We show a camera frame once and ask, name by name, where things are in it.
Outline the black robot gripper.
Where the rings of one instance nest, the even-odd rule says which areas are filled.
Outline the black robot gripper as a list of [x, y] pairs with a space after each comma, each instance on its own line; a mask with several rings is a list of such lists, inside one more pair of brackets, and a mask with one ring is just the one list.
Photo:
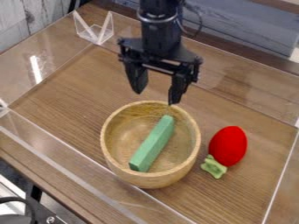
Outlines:
[[183, 45], [181, 20], [141, 20], [141, 37], [120, 38], [118, 60], [132, 90], [140, 95], [148, 84], [148, 69], [172, 76], [168, 104], [177, 104], [188, 86], [199, 79], [203, 59]]

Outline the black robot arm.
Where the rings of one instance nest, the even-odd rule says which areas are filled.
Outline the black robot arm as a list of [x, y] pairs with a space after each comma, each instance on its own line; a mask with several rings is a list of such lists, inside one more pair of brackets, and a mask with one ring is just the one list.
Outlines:
[[148, 83], [148, 69], [172, 77], [168, 104], [177, 104], [192, 82], [199, 80], [203, 58], [183, 45], [183, 8], [185, 0], [140, 0], [136, 15], [140, 38], [120, 38], [118, 60], [133, 91], [140, 94]]

